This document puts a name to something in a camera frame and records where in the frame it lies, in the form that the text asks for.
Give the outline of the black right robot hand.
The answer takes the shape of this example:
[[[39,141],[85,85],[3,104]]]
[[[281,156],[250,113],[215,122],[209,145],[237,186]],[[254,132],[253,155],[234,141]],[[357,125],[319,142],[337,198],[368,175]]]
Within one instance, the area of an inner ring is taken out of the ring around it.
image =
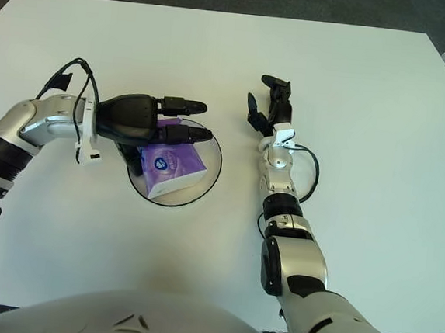
[[[252,128],[259,131],[264,137],[271,137],[274,125],[290,123],[292,117],[291,84],[271,75],[262,75],[262,83],[269,88],[269,115],[264,116],[257,110],[255,96],[249,92],[247,96],[247,120]]]

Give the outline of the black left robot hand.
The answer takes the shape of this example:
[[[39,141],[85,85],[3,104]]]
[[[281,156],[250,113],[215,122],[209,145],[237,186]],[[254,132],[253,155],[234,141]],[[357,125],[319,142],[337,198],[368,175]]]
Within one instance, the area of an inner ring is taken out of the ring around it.
[[[160,99],[145,94],[121,95],[101,102],[96,108],[96,131],[100,137],[114,141],[129,172],[144,172],[139,147],[149,144],[194,144],[213,139],[207,128],[188,125],[159,125],[158,116],[190,116],[207,111],[204,102],[181,97]]]

